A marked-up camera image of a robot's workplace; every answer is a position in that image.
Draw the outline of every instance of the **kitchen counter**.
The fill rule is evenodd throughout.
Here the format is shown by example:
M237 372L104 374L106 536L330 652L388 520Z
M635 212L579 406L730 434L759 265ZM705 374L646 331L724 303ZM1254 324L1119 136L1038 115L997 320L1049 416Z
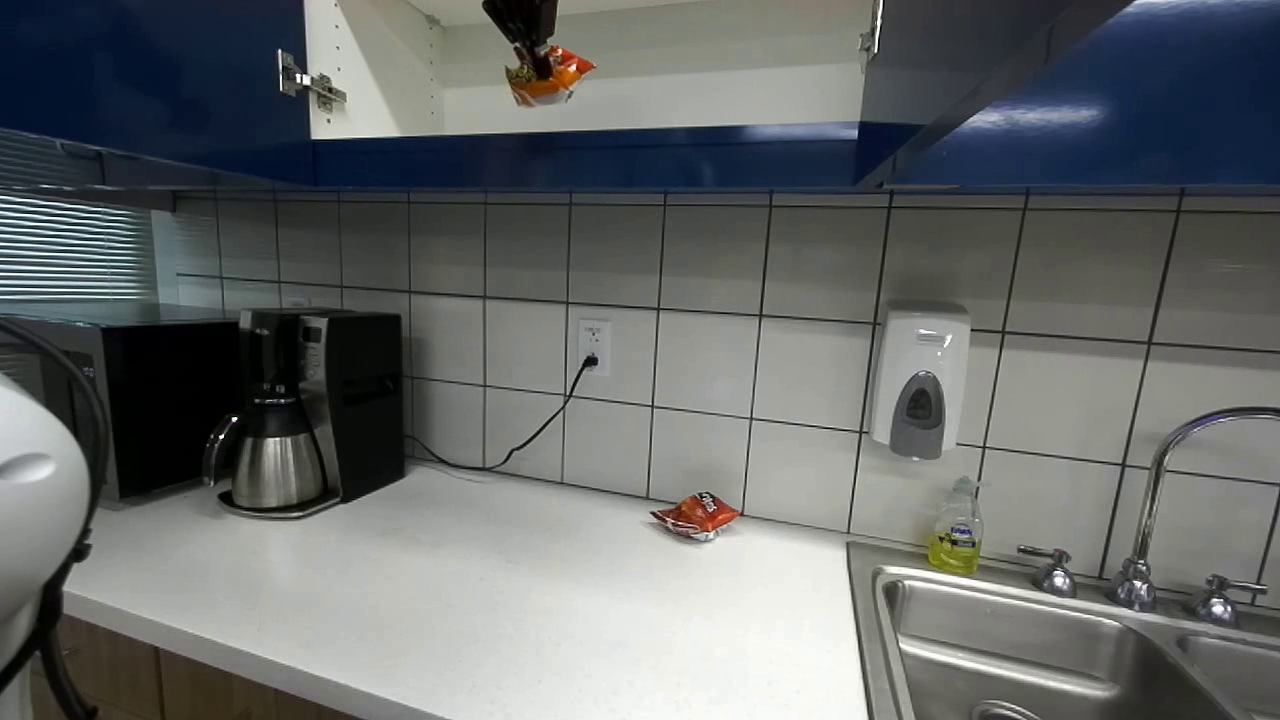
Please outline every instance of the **kitchen counter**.
M68 613L352 715L863 720L839 536L414 468L301 523L104 507Z

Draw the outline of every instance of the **stainless steel sink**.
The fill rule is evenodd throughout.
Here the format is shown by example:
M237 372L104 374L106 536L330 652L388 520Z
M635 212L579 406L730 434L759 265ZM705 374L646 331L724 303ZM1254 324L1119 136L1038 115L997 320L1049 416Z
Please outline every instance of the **stainless steel sink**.
M1127 613L878 566L878 630L899 715L917 720L1227 720L1239 709Z
M1280 720L1280 642L1233 636L1180 636L1176 642L1249 720Z

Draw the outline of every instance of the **snack wrapper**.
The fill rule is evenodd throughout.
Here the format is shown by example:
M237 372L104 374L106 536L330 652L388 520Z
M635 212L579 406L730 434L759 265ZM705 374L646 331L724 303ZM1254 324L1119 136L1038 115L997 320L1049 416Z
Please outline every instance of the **snack wrapper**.
M519 107L568 105L573 88L594 73L586 57L559 43L543 49L540 59L553 63L553 76L540 76L533 57L519 57L519 63L507 66L507 84Z
M694 542L717 539L740 513L712 491L684 497L679 504L653 513L672 536Z

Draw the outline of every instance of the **white soap dispenser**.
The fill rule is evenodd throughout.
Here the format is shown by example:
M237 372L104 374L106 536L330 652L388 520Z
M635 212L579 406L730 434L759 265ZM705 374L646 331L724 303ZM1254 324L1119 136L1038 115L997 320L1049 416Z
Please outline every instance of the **white soap dispenser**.
M920 461L956 446L962 372L962 313L888 313L876 356L870 439Z

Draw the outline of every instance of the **window blinds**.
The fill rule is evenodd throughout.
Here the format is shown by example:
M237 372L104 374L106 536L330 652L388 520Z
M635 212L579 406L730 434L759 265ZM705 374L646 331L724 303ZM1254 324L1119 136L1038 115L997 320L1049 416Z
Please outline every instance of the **window blinds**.
M0 303L126 298L154 298L144 212L0 194Z

